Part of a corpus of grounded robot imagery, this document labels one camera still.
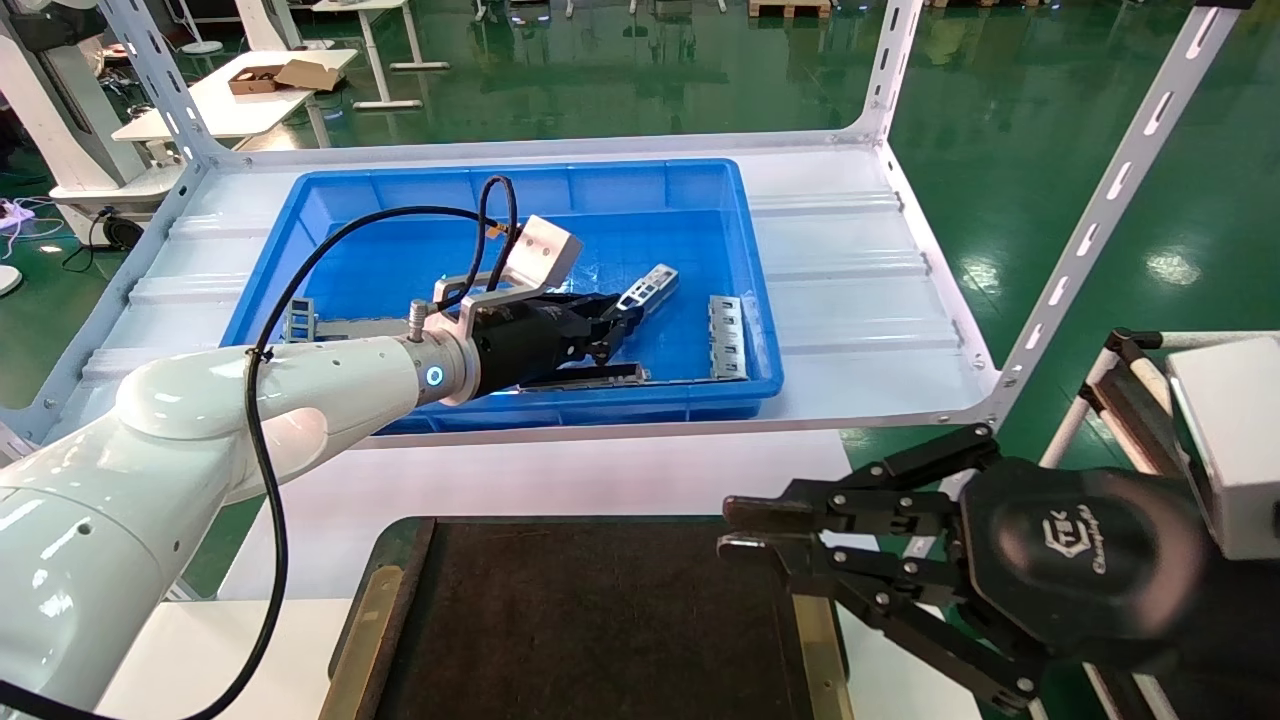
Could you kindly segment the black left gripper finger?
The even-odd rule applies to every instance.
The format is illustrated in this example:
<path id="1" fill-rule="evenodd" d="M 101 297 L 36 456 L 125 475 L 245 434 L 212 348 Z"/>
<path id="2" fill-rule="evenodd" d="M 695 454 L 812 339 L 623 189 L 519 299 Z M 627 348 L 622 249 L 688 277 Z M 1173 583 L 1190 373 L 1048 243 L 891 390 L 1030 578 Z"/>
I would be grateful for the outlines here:
<path id="1" fill-rule="evenodd" d="M 618 293 L 545 293 L 545 315 L 557 323 L 631 322 L 632 309 L 620 306 Z"/>
<path id="2" fill-rule="evenodd" d="M 640 327 L 645 313 L 605 313 L 590 320 L 585 340 L 575 345 L 573 363 L 604 366 L 621 350 L 623 342 Z"/>

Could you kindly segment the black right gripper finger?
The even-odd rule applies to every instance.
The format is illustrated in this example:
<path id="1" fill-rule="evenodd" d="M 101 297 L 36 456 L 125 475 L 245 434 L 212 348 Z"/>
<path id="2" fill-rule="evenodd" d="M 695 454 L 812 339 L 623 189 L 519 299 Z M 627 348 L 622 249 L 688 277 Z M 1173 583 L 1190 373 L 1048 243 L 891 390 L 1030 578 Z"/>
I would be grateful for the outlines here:
<path id="1" fill-rule="evenodd" d="M 1001 451 L 992 428 L 961 427 L 868 462 L 837 480 L 792 479 L 780 496 L 730 496 L 724 520 L 741 532 L 809 536 L 940 536 L 960 516 L 959 501 L 936 484 L 987 469 Z"/>
<path id="2" fill-rule="evenodd" d="M 943 562 L 927 562 L 922 575 L 902 575 L 902 561 L 892 553 L 832 547 L 817 536 L 728 533 L 717 541 L 717 553 L 768 566 L 791 594 L 835 602 L 1005 714 L 1019 714 L 1036 700 L 1043 659 L 1010 659 L 924 610 L 950 601 L 957 588 L 957 571 Z"/>

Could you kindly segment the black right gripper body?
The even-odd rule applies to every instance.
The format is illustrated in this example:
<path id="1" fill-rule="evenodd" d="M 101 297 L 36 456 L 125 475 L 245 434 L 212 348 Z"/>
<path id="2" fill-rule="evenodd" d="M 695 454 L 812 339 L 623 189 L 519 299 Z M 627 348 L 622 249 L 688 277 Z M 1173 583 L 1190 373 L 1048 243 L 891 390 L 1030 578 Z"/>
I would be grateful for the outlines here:
<path id="1" fill-rule="evenodd" d="M 966 615 L 996 643 L 1130 669 L 1179 656 L 1216 564 L 1187 489 L 1119 468 L 1006 457 L 977 473 L 957 505 Z"/>

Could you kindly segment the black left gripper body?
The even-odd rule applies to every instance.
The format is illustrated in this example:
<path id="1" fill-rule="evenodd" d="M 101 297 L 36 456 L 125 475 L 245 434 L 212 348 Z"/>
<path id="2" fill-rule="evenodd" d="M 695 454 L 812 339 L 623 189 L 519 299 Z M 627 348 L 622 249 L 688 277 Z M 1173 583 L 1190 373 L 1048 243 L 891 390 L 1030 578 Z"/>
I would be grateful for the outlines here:
<path id="1" fill-rule="evenodd" d="M 535 382 L 567 363 L 585 340 L 590 323 L 557 323 L 545 315 L 545 299 L 486 307 L 472 325 L 479 359 L 479 393 L 494 393 Z"/>

